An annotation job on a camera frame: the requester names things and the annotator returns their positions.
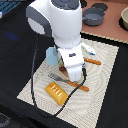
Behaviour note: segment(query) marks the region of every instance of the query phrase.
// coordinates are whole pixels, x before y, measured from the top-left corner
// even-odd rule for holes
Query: beige placemat
[[[84,57],[101,61],[102,65],[86,62],[88,71],[84,85],[89,87],[90,91],[77,90],[68,101],[64,110],[57,117],[78,128],[95,128],[118,47],[87,39],[81,39],[81,42],[85,42],[96,51],[96,55],[93,56],[82,50]],[[58,65],[48,66],[45,59],[34,74],[34,92],[37,105],[40,109],[50,114],[55,114],[61,108],[49,94],[45,92],[45,87],[53,82],[53,80],[48,77],[48,73],[52,72],[60,76],[58,68]],[[68,94],[74,89],[74,87],[64,82],[55,82]],[[30,89],[29,80],[17,98],[33,105]]]

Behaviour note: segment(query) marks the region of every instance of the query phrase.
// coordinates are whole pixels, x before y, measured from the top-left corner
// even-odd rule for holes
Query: black cable
[[[82,71],[83,71],[83,75],[84,75],[84,80],[83,82],[77,86],[71,93],[70,95],[68,96],[67,100],[65,101],[65,103],[63,104],[62,108],[54,115],[45,115],[44,113],[42,113],[42,111],[37,107],[37,104],[36,104],[36,101],[35,101],[35,97],[34,97],[34,91],[33,91],[33,74],[34,74],[34,66],[35,66],[35,59],[36,59],[36,54],[37,54],[37,50],[38,50],[38,46],[39,46],[39,34],[37,35],[37,43],[36,43],[36,48],[35,48],[35,53],[34,53],[34,57],[33,57],[33,63],[32,63],[32,72],[31,72],[31,94],[32,94],[32,99],[33,99],[33,103],[34,103],[34,106],[36,107],[36,109],[38,110],[38,112],[43,116],[43,117],[46,117],[46,118],[51,118],[51,117],[56,117],[65,107],[65,105],[67,104],[69,98],[72,96],[72,94],[79,88],[81,87],[85,80],[86,80],[86,69],[85,68],[82,68]]]

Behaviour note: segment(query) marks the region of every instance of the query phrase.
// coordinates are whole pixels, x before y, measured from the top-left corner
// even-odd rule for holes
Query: table
[[[23,3],[0,21],[0,104],[22,116],[35,119],[50,128],[74,128],[58,118],[41,117],[36,109],[16,97],[31,76],[32,59],[36,44],[34,33],[25,18]],[[96,128],[128,127],[128,45],[81,33],[82,38],[118,46],[119,51],[108,84]],[[45,59],[53,38],[40,36],[35,70]]]

